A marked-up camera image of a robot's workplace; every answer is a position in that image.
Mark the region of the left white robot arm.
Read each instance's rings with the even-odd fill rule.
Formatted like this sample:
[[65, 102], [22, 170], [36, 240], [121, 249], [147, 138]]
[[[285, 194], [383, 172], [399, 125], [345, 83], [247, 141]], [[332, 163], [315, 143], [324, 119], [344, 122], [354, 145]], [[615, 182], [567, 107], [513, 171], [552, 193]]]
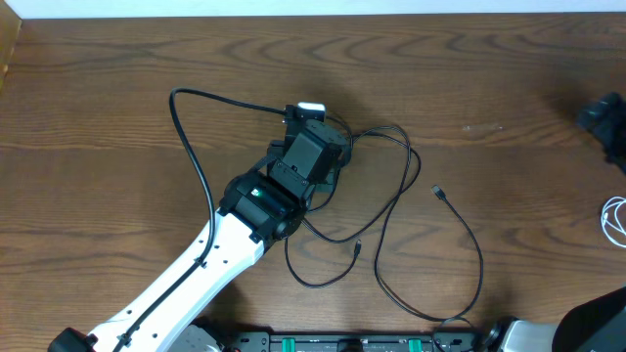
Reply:
[[228, 184], [195, 241], [134, 301], [86, 334], [63, 330], [50, 350], [168, 350], [229, 282], [297, 230], [349, 143], [332, 126], [308, 120], [279, 146]]

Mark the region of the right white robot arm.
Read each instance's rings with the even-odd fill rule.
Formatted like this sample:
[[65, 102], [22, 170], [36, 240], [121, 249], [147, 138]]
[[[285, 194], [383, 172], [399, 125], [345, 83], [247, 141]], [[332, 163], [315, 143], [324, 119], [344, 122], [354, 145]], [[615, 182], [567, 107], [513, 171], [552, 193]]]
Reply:
[[[625, 169], [625, 100], [610, 93], [582, 109], [577, 123], [603, 146], [606, 160]], [[559, 323], [555, 351], [625, 350], [625, 289], [620, 288], [572, 309]]]

